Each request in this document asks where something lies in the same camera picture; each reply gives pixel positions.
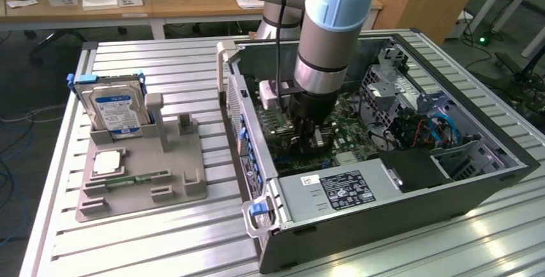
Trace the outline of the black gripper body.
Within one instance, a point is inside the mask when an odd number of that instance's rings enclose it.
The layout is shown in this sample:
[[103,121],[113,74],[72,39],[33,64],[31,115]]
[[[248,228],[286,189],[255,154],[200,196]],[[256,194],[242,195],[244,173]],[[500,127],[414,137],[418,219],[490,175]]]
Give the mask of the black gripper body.
[[295,123],[310,121],[322,123],[335,107],[339,92],[314,94],[301,92],[291,97],[291,117]]

